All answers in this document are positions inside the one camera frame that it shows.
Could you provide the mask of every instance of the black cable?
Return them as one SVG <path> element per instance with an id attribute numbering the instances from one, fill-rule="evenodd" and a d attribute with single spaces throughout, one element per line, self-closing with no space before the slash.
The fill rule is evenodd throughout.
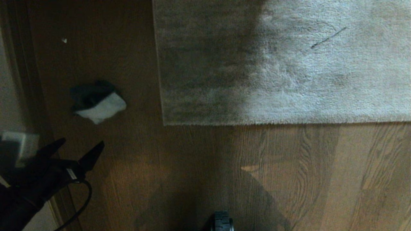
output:
<path id="1" fill-rule="evenodd" d="M 91 199 L 91 195 L 93 194 L 93 189 L 91 188 L 91 184 L 86 181 L 86 180 L 73 180 L 70 183 L 83 183 L 85 185 L 87 185 L 88 188 L 88 197 L 87 200 L 84 202 L 83 206 L 68 220 L 66 221 L 66 223 L 64 223 L 62 226 L 60 226 L 59 228 L 57 228 L 54 231 L 60 231 L 63 230 L 65 227 L 67 227 L 70 223 L 72 223 L 75 219 L 77 219 L 77 217 L 85 210 L 85 208 L 87 207 L 88 203 L 90 202 Z"/>

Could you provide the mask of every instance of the wood grain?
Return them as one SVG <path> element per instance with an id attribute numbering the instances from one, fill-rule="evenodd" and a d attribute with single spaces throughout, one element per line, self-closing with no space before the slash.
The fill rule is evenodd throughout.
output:
<path id="1" fill-rule="evenodd" d="M 408 123 L 164 127 L 149 0 L 28 8 L 61 157 L 106 143 L 82 230 L 198 230 L 222 209 L 247 231 L 409 230 Z M 98 126 L 69 111 L 69 88 L 97 79 L 128 104 Z M 79 208 L 85 189 L 70 191 Z"/>

